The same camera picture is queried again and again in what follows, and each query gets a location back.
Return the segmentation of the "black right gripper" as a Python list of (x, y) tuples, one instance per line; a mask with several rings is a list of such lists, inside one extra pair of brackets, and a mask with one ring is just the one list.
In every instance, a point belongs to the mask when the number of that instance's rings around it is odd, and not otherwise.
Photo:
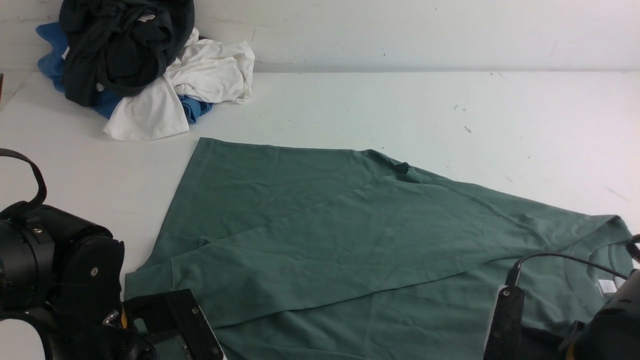
[(592, 321), (567, 337), (525, 327), (519, 344), (521, 360), (638, 360), (639, 314), (601, 310)]

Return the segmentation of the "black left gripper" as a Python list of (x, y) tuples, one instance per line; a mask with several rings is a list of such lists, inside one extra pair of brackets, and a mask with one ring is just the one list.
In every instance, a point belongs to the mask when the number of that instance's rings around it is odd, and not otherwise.
[(99, 319), (51, 312), (46, 335), (53, 354), (62, 360), (157, 360), (155, 346), (118, 316), (116, 310)]

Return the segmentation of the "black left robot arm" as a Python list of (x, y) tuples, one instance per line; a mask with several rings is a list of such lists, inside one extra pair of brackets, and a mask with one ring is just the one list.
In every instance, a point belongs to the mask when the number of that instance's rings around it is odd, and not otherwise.
[(157, 360), (121, 301), (125, 244), (105, 227), (26, 202), (1, 212), (1, 319), (33, 326), (47, 360)]

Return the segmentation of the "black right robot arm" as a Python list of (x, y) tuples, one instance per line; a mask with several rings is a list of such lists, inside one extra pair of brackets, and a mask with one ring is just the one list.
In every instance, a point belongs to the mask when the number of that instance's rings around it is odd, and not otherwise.
[(574, 322), (566, 335), (522, 328), (518, 360), (638, 360), (640, 358), (639, 271), (631, 272), (594, 318)]

